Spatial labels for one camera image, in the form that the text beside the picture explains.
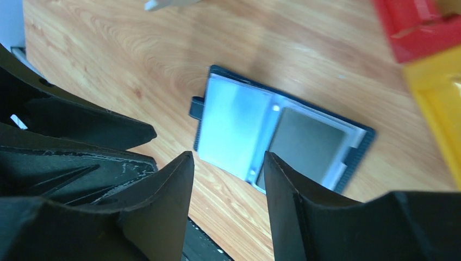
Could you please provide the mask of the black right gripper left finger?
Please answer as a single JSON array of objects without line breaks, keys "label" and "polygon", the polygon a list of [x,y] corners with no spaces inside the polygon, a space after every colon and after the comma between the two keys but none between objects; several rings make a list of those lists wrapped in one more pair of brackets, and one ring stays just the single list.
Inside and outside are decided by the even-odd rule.
[{"label": "black right gripper left finger", "polygon": [[194,180],[185,151],[96,204],[1,198],[1,260],[180,260]]}]

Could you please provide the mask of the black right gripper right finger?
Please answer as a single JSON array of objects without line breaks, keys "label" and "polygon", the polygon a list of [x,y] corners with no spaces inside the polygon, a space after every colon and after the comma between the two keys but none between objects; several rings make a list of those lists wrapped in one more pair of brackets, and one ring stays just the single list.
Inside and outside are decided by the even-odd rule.
[{"label": "black right gripper right finger", "polygon": [[272,152],[264,174],[276,260],[460,260],[460,193],[391,191],[359,202]]}]

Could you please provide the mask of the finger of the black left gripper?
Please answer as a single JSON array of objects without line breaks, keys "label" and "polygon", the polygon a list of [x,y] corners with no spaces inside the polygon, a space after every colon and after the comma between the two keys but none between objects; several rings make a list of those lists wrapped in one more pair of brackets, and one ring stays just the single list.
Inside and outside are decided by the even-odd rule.
[{"label": "finger of the black left gripper", "polygon": [[149,156],[1,124],[2,198],[41,196],[78,206],[157,171]]},{"label": "finger of the black left gripper", "polygon": [[44,136],[127,150],[156,138],[150,124],[71,94],[1,47],[1,123]]}]

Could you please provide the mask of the blue leather card holder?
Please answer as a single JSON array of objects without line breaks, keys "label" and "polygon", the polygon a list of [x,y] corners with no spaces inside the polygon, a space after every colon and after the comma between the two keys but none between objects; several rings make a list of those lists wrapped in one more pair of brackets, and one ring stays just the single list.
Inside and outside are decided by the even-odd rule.
[{"label": "blue leather card holder", "polygon": [[198,121],[200,159],[265,192],[265,152],[341,193],[376,131],[327,109],[258,83],[224,67],[209,68],[202,97],[189,114]]}]

